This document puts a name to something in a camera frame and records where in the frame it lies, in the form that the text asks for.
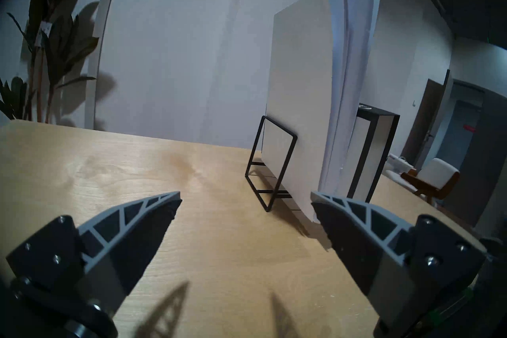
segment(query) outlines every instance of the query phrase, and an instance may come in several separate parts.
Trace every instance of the doorway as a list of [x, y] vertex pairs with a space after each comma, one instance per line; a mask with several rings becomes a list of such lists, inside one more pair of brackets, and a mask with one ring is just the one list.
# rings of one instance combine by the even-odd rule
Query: doorway
[[457, 100], [436, 157], [461, 170], [461, 165], [476, 131], [480, 114], [480, 107], [466, 101]]

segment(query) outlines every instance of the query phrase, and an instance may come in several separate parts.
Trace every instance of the chair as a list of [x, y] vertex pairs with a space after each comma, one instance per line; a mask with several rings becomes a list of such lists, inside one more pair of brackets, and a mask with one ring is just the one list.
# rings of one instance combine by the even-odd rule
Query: chair
[[445, 198], [459, 180], [458, 169], [439, 158], [433, 158], [419, 173], [415, 169], [401, 174], [386, 170], [385, 175], [413, 194], [425, 195], [431, 205], [433, 198]]

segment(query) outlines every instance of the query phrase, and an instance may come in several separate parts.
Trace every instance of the white chair cushion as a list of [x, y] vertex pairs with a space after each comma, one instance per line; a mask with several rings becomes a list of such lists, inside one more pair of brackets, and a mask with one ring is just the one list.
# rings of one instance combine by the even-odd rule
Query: white chair cushion
[[408, 182], [403, 180], [399, 174], [393, 172], [392, 170], [386, 170], [384, 172], [384, 175], [387, 178], [390, 178], [391, 180], [393, 180], [395, 183], [401, 185], [403, 188], [408, 189], [412, 193], [417, 191], [416, 187], [414, 187], [412, 184], [409, 184]]
[[458, 172], [458, 169], [454, 166], [439, 158], [433, 158], [417, 173], [416, 177], [433, 185], [436, 189], [441, 189], [456, 172]]

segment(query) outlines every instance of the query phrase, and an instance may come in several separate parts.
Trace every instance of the label tag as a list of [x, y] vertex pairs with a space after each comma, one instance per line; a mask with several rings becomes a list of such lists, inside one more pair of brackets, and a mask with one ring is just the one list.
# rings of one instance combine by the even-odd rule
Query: label tag
[[42, 46], [42, 33], [44, 32], [47, 36], [49, 36], [52, 26], [53, 26], [53, 23], [41, 22], [41, 25], [39, 27], [39, 32], [37, 33], [37, 36], [35, 37], [35, 47], [36, 48], [40, 48]]

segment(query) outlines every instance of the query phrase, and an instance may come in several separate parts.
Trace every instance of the white sheet of paper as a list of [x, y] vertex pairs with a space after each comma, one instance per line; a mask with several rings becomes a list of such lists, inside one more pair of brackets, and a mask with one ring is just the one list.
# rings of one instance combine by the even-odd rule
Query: white sheet of paper
[[374, 0], [348, 0], [347, 6], [349, 16], [347, 67], [328, 175], [319, 189], [324, 193], [343, 197], [346, 195], [338, 195], [337, 192], [340, 189], [340, 174], [346, 162], [359, 97], [366, 75]]
[[[333, 30], [329, 0], [299, 0], [274, 17], [266, 114], [298, 135], [282, 184], [310, 220], [331, 112]], [[290, 136], [265, 123], [262, 159], [278, 176]]]
[[329, 162], [336, 136], [336, 125], [340, 101], [342, 99], [343, 81], [347, 59], [347, 41], [344, 39], [348, 34], [347, 23], [347, 0], [329, 0], [331, 9], [331, 26], [333, 29], [333, 87], [331, 93], [331, 115], [329, 117], [328, 139], [326, 151], [320, 173], [319, 188], [322, 188], [328, 176]]

